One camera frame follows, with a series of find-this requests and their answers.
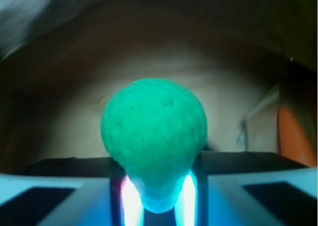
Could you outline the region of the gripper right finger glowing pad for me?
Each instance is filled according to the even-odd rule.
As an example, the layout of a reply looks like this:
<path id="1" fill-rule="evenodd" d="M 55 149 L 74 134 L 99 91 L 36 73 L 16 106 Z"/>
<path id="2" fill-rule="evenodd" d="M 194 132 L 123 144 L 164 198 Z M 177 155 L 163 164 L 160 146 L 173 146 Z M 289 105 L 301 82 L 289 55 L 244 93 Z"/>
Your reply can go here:
<path id="1" fill-rule="evenodd" d="M 315 226 L 318 170 L 269 152 L 201 152 L 175 206 L 179 226 Z"/>

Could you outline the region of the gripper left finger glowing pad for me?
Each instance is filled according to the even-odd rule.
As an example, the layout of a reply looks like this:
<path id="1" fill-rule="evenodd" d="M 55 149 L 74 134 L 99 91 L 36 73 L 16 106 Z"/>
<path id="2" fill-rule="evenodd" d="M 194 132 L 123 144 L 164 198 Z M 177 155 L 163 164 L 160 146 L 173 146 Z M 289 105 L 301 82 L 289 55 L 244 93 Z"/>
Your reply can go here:
<path id="1" fill-rule="evenodd" d="M 141 226 L 143 206 L 111 158 L 46 159 L 0 176 L 3 226 Z"/>

